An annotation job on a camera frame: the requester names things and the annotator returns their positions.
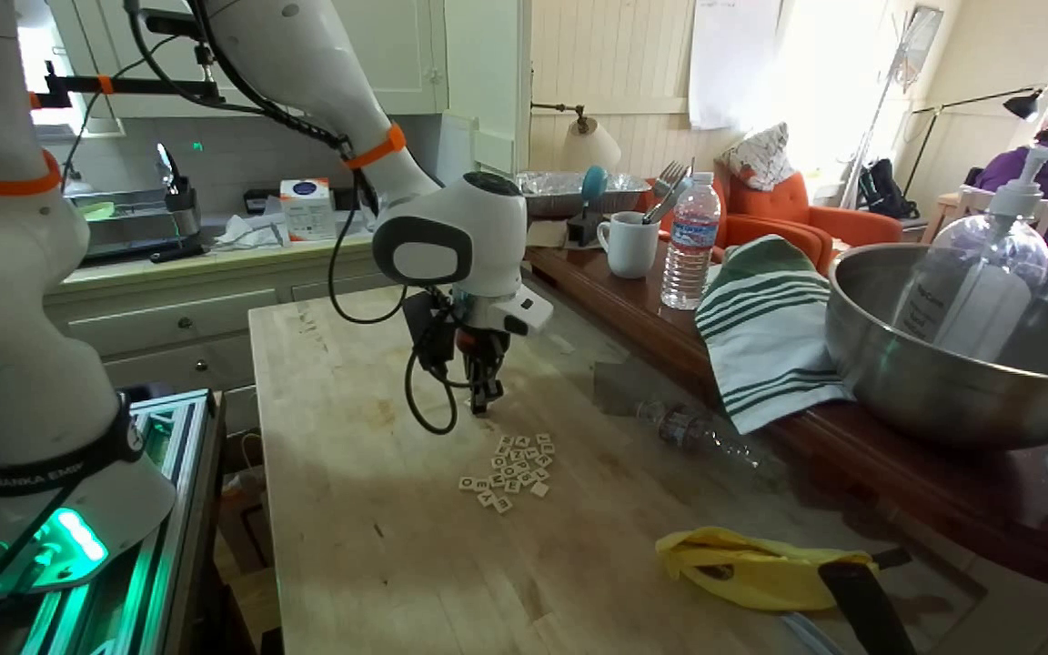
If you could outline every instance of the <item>yellow cloth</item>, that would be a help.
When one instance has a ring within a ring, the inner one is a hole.
[[[657,542],[670,577],[685,575],[700,588],[751,610],[827,610],[835,597],[820,580],[828,562],[855,562],[879,571],[866,552],[795,548],[789,543],[748,539],[724,527],[673,532]]]

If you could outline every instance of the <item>white box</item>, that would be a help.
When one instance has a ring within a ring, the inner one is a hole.
[[[322,241],[337,238],[334,196],[329,179],[284,179],[280,188],[286,231],[293,241]]]

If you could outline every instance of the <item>white paper poster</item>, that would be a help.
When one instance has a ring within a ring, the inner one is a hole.
[[[746,129],[764,119],[781,0],[696,0],[690,123]]]

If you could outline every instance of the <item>foil pan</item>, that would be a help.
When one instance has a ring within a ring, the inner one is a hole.
[[[521,188],[527,202],[529,216],[538,218],[564,218],[582,211],[582,181],[584,173],[519,173],[516,185]],[[641,194],[650,183],[633,175],[610,175],[606,191],[589,203],[589,211],[614,213],[631,211],[637,206]]]

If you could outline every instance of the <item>striped dish towel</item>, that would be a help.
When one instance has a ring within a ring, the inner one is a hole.
[[[824,345],[828,282],[768,235],[727,250],[694,322],[739,433],[829,399],[852,399]]]

